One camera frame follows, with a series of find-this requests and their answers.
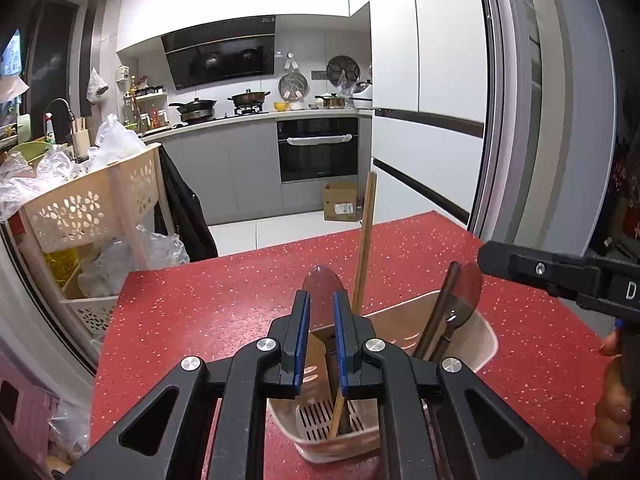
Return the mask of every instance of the human hand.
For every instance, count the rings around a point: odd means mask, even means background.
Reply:
[[[600,353],[620,354],[620,331],[614,330],[603,341]],[[604,373],[602,396],[596,404],[596,422],[591,428],[593,457],[597,462],[616,462],[622,458],[616,448],[629,444],[631,397],[620,379],[620,357],[613,359]]]

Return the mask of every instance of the oven door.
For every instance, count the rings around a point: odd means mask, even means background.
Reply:
[[[354,123],[344,120],[339,123],[335,120],[332,121],[333,124],[326,120],[320,120],[322,122],[316,124],[312,121],[278,123],[282,182],[357,175],[357,119]]]

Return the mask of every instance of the plastic bag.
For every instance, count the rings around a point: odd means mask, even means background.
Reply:
[[[347,76],[344,73],[344,70],[340,74],[340,79],[338,79],[338,97],[351,98],[353,96],[353,91],[355,90],[356,85],[349,83]]]
[[[146,145],[135,132],[127,130],[116,114],[109,114],[95,136],[95,146],[87,150],[89,155],[89,170],[104,168],[110,162],[121,160],[136,153],[143,152]]]
[[[59,145],[51,146],[36,167],[36,177],[48,181],[51,189],[83,173],[82,166],[72,161]]]
[[[189,257],[178,235],[164,236],[150,233],[142,225],[137,227],[142,239],[149,269],[164,269],[188,264]],[[126,240],[114,238],[102,247],[100,256],[92,262],[80,262],[78,287],[88,298],[117,296],[127,275],[138,270],[133,251]]]
[[[165,269],[189,263],[189,256],[178,235],[150,233],[142,225],[137,229],[143,239],[149,269]]]
[[[51,439],[72,460],[78,460],[89,449],[89,411],[60,400],[56,413],[49,419]]]
[[[78,287],[88,298],[117,296],[127,275],[136,270],[133,252],[120,238],[114,238],[102,247],[94,261],[80,262],[82,272],[78,275]]]
[[[9,155],[0,166],[0,182],[15,176],[25,176],[34,178],[35,171],[26,161],[21,152],[14,152]]]
[[[97,103],[100,100],[100,96],[108,89],[109,85],[100,77],[96,69],[92,68],[91,75],[89,76],[89,84],[86,88],[86,100],[90,103]]]
[[[51,146],[35,172],[21,153],[12,153],[0,166],[0,222],[8,220],[29,200],[81,173],[84,169],[72,162],[61,146]]]
[[[28,89],[29,86],[20,79],[20,76],[7,75],[0,77],[0,103],[14,100]]]

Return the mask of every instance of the wall outlet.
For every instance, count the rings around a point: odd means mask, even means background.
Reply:
[[[123,83],[129,80],[129,67],[126,65],[120,65],[116,69],[116,82]]]

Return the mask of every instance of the red countertop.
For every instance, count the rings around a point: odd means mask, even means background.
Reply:
[[[173,269],[129,275],[107,331],[95,381],[91,439],[101,436],[184,356],[233,355],[285,315],[306,272],[328,265],[350,292],[359,230]],[[364,312],[440,288],[451,260],[481,242],[436,213],[374,226]],[[537,432],[582,471],[591,462],[593,407],[607,358],[598,337],[544,292],[485,277],[478,309],[498,336],[480,372]],[[268,414],[264,478],[377,478],[376,455],[305,462]]]

